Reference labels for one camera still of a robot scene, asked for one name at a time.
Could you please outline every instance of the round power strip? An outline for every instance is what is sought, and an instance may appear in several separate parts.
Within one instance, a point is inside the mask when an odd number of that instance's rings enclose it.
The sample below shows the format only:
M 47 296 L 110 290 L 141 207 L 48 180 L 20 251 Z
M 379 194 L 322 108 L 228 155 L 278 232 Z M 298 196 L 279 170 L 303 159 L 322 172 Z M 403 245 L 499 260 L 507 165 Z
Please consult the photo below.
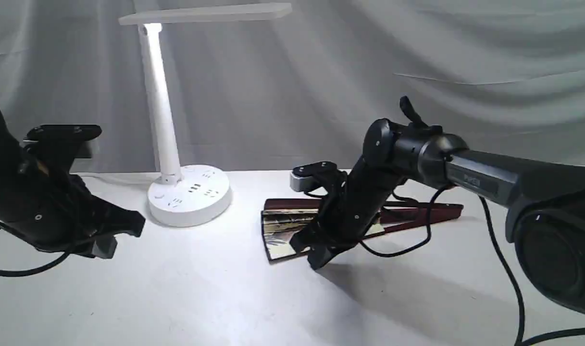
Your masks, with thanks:
M 176 185 L 156 180 L 148 191 L 153 217 L 169 226 L 200 225 L 222 214 L 233 200 L 228 176 L 202 164 L 181 167 L 183 179 Z

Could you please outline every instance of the desk lamp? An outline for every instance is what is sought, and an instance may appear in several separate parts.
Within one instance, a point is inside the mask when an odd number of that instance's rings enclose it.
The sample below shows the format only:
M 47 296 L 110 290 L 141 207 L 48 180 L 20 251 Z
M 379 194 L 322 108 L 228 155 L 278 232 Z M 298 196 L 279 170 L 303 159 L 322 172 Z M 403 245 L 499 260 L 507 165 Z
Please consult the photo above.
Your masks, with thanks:
M 289 3 L 196 7 L 139 12 L 119 18 L 121 25 L 136 25 L 141 41 L 145 87 L 154 127 L 161 176 L 147 192 L 153 217 L 170 226 L 207 222 L 228 208 L 233 193 L 226 174 L 206 165 L 181 167 L 171 103 L 164 76 L 160 31 L 162 24 L 271 20 L 291 13 Z

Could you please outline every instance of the white table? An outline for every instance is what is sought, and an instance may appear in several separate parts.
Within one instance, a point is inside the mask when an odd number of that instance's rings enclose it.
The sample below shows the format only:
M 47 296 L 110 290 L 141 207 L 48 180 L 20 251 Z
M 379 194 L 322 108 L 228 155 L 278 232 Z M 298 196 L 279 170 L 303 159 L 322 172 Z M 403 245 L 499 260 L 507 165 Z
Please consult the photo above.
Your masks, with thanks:
M 302 197 L 289 190 L 288 172 L 230 173 L 230 208 L 185 229 L 150 218 L 145 191 L 154 176 L 85 178 L 95 195 L 143 213 L 143 236 L 117 237 L 112 260 L 71 256 L 43 274 L 0 278 L 0 346 L 512 345 L 514 291 L 477 197 L 462 189 L 439 199 L 464 204 L 461 218 L 434 226 L 433 240 L 422 249 L 382 259 L 356 247 L 314 272 L 305 258 L 270 265 L 264 254 L 264 200 Z M 410 182 L 398 192 L 428 201 L 433 190 Z M 492 214 L 525 295 L 526 335 L 585 326 L 585 316 L 530 285 L 504 240 L 506 211 L 492 205 Z M 370 245 L 393 251 L 423 237 L 418 228 Z M 0 232 L 3 269 L 35 267 L 55 256 Z M 547 345 L 585 345 L 585 338 Z

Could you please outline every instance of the white backdrop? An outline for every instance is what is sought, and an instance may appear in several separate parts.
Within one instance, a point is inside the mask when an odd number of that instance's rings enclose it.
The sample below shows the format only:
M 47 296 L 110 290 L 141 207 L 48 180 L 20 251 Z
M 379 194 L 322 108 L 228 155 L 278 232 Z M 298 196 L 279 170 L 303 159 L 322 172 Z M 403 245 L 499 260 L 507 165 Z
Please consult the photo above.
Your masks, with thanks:
M 97 123 L 83 169 L 152 171 L 136 29 L 144 9 L 243 0 L 0 0 L 0 105 L 22 136 Z M 350 166 L 376 118 L 428 123 L 474 149 L 585 164 L 585 0 L 291 0 L 273 22 L 165 25 L 182 163 Z

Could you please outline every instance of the white curtain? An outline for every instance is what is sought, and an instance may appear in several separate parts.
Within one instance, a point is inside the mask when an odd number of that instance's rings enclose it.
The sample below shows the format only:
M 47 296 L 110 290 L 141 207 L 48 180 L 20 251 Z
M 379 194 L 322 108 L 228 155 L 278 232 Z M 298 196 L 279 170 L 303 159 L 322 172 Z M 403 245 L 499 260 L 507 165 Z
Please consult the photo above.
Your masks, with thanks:
M 242 0 L 0 0 L 0 106 L 21 137 L 96 123 L 81 170 L 155 169 L 140 45 L 117 18 Z M 585 0 L 290 0 L 272 22 L 165 25 L 183 164 L 351 166 L 406 94 L 471 147 L 585 164 Z

